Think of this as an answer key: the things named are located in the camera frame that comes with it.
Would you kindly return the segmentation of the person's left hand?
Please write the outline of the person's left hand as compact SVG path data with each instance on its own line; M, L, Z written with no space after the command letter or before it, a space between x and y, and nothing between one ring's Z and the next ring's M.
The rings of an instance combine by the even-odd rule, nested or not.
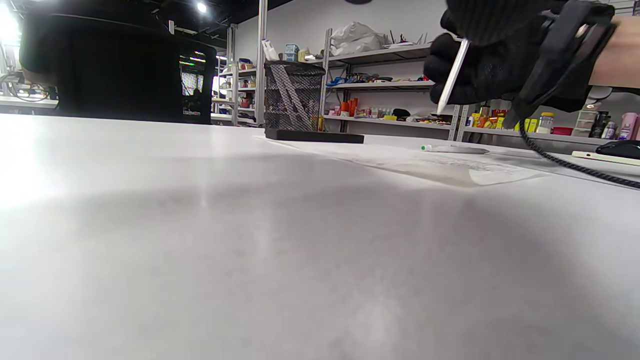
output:
M480 46L502 41L542 12L551 0L446 0L440 25Z

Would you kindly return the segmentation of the person's right hand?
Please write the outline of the person's right hand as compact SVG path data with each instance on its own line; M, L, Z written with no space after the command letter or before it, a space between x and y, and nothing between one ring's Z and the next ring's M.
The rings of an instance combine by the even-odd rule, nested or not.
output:
M516 96L538 60L544 22L546 18L539 16L503 41L486 46L471 45L448 102L471 105L489 100L511 100ZM441 98L460 47L454 39L458 31L450 14L444 13L440 24L445 32L432 41L430 54L423 64L423 74L434 83L430 90L430 100L434 103ZM582 109L591 91L590 78L595 62L595 57L590 57L577 66L572 78L563 82L543 105L568 113Z

